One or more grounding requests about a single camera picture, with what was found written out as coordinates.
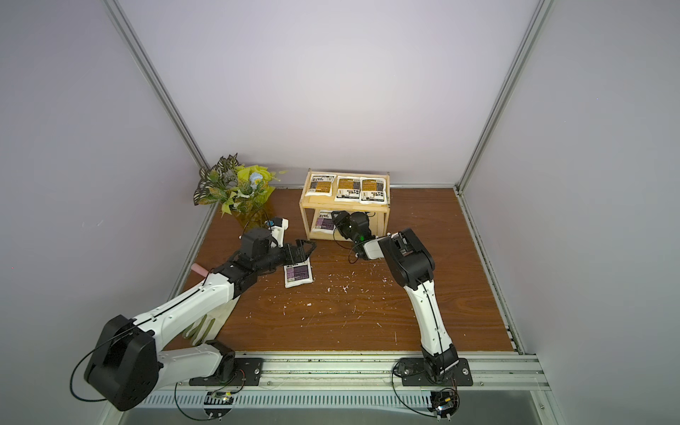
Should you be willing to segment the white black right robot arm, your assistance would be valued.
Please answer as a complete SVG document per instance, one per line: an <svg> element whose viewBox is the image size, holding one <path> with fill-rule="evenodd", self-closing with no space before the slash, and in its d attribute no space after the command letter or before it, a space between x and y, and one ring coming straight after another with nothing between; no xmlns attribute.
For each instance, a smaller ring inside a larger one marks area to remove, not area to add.
<svg viewBox="0 0 680 425"><path fill-rule="evenodd" d="M414 309L425 372L434 382L443 380L458 366L460 357L439 310L434 282L436 265L429 251L410 228L375 236L364 212L333 211L331 219L340 236L352 242L352 250L359 259L385 261Z"/></svg>

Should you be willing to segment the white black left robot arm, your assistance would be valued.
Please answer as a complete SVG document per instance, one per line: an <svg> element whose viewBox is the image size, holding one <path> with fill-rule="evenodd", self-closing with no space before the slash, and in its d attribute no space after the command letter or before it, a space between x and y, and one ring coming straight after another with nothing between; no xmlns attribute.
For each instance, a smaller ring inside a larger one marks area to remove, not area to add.
<svg viewBox="0 0 680 425"><path fill-rule="evenodd" d="M260 276L308 260L316 244L286 243L284 226L255 228L241 247L202 283L135 318L118 315L104 325L84 379L106 401L125 412L159 388L191 379L229 384L234 352L216 340L182 350L166 346L212 310L243 295Z"/></svg>

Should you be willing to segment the yellow coffee bag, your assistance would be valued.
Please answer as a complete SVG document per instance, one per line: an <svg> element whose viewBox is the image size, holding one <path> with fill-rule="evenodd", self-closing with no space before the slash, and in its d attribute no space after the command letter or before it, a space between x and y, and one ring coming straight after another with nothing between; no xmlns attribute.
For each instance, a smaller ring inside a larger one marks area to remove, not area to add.
<svg viewBox="0 0 680 425"><path fill-rule="evenodd" d="M361 178L357 176L338 177L336 201L359 202L361 200Z"/></svg>
<svg viewBox="0 0 680 425"><path fill-rule="evenodd" d="M362 178L359 201L363 204L385 205L387 203L386 180L384 178Z"/></svg>
<svg viewBox="0 0 680 425"><path fill-rule="evenodd" d="M333 195L333 185L335 180L336 175L333 174L311 174L309 178L309 184L306 186L305 195L307 197L331 197Z"/></svg>

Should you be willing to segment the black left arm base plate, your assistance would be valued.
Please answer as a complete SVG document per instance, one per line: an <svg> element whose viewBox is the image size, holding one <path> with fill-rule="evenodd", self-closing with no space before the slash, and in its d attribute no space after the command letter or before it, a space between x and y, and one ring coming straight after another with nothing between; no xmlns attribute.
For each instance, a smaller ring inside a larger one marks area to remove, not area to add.
<svg viewBox="0 0 680 425"><path fill-rule="evenodd" d="M235 357L224 361L207 377L189 380L190 386L258 386L263 370L263 358Z"/></svg>

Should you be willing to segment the amber transparent plastic vase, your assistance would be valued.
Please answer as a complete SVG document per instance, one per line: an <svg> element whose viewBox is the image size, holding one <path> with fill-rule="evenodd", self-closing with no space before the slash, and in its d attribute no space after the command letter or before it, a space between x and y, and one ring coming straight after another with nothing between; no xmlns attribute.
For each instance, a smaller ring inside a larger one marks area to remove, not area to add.
<svg viewBox="0 0 680 425"><path fill-rule="evenodd" d="M267 222L274 219L276 213L274 207L270 203L266 203L247 213L234 211L233 216L242 230L248 232L253 228L267 228Z"/></svg>

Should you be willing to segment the purple coffee bag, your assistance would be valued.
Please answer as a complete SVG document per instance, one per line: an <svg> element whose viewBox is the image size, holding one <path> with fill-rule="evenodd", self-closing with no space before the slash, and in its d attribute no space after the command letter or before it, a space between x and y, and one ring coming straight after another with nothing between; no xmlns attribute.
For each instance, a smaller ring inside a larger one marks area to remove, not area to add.
<svg viewBox="0 0 680 425"><path fill-rule="evenodd" d="M287 265L284 267L284 287L286 289L294 288L303 284L313 282L313 271L310 260Z"/></svg>
<svg viewBox="0 0 680 425"><path fill-rule="evenodd" d="M321 210L314 219L314 231L332 235L335 228L331 211Z"/></svg>

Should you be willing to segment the aluminium front rail frame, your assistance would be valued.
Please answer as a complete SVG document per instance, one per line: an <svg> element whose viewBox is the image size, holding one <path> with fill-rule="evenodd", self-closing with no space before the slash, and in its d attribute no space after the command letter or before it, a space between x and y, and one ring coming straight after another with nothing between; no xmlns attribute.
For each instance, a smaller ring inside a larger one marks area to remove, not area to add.
<svg viewBox="0 0 680 425"><path fill-rule="evenodd" d="M412 352L242 352L263 358L258 386L237 390L232 410L209 420L210 387L179 384L156 391L123 413L104 408L100 424L563 424L535 355L466 352L472 387L407 387L393 373ZM451 420L430 412L430 393L453 388L460 408Z"/></svg>

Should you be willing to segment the purple pink small shovel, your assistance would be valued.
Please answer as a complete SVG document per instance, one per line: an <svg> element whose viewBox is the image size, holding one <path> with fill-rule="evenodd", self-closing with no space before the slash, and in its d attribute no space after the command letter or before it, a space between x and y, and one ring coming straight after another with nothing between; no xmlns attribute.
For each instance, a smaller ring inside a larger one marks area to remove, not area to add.
<svg viewBox="0 0 680 425"><path fill-rule="evenodd" d="M191 270L203 277L207 277L209 275L209 271L197 263L193 263L191 265Z"/></svg>

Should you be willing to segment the light wooden two-tier shelf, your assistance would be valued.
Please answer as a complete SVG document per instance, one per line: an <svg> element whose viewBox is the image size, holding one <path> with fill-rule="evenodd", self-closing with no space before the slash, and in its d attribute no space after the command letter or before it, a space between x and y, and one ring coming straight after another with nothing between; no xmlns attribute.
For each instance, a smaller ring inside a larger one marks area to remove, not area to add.
<svg viewBox="0 0 680 425"><path fill-rule="evenodd" d="M336 175L336 180L333 185L333 195L331 197L324 196L309 196L305 195L306 186L309 184L311 174L333 174ZM357 176L362 178L384 178L386 180L387 203L385 205L378 204L363 204L361 202L343 202L336 201L336 189L338 188L338 177L340 176ZM357 173L342 173L342 172L324 172L310 169L307 173L305 184L303 186L303 193L300 197L299 208L306 230L306 236L309 239L333 240L338 239L339 235L333 233L332 235L324 234L313 230L315 218L321 210L325 211L347 211L347 212L366 212L369 217L369 226L371 231L379 237L387 233L387 226L391 215L391 177L386 175L376 174L357 174Z"/></svg>

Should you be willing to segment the beige green gardening glove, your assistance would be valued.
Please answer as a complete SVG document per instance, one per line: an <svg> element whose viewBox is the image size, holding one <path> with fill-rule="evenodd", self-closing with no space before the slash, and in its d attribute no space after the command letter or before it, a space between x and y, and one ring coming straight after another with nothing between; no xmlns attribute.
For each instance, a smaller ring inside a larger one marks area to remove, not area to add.
<svg viewBox="0 0 680 425"><path fill-rule="evenodd" d="M239 297L224 303L205 314L182 331L182 337L192 345L203 345L213 341L230 318L237 306Z"/></svg>

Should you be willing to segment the artificial green leafy plant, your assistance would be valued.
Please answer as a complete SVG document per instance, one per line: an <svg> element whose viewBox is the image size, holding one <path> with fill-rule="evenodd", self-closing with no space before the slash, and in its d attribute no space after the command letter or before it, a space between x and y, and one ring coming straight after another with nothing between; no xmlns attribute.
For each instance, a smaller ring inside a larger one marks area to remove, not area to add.
<svg viewBox="0 0 680 425"><path fill-rule="evenodd" d="M237 154L220 157L210 168L199 170L194 205L219 205L223 214L250 214L262 209L286 171L266 166L246 166Z"/></svg>

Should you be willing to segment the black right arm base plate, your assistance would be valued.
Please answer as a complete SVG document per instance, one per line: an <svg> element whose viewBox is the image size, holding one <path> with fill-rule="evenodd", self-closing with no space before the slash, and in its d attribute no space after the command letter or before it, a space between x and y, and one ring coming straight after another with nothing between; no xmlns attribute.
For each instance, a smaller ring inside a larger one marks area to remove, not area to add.
<svg viewBox="0 0 680 425"><path fill-rule="evenodd" d="M407 387L472 387L473 375L469 362L460 358L451 368L438 374L435 368L426 365L423 358L406 357L399 359L395 364L394 372Z"/></svg>

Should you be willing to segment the right small circuit board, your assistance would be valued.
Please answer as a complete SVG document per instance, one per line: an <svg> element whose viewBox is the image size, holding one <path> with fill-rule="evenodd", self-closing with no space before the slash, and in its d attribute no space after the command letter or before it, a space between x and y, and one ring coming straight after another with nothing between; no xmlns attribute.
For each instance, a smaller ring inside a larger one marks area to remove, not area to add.
<svg viewBox="0 0 680 425"><path fill-rule="evenodd" d="M460 395L453 388L445 388L430 393L430 407L438 420L448 419L455 415L460 408Z"/></svg>

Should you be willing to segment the small circuit board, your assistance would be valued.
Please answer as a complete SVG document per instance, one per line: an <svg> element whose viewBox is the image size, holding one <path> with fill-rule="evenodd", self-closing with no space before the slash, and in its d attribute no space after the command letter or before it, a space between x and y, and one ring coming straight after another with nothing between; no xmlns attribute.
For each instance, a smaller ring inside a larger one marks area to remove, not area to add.
<svg viewBox="0 0 680 425"><path fill-rule="evenodd" d="M221 420L231 410L235 396L228 391L209 391L204 398L203 409L209 420Z"/></svg>
<svg viewBox="0 0 680 425"><path fill-rule="evenodd" d="M448 419L455 415L460 408L460 395L453 388L445 388L430 393L430 407L438 420Z"/></svg>

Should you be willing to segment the left small circuit board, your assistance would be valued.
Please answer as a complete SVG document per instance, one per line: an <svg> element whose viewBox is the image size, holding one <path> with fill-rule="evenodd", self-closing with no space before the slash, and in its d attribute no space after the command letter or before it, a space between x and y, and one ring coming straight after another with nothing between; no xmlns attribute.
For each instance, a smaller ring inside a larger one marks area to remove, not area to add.
<svg viewBox="0 0 680 425"><path fill-rule="evenodd" d="M203 409L209 420L221 420L231 410L235 396L228 391L209 391L204 398Z"/></svg>

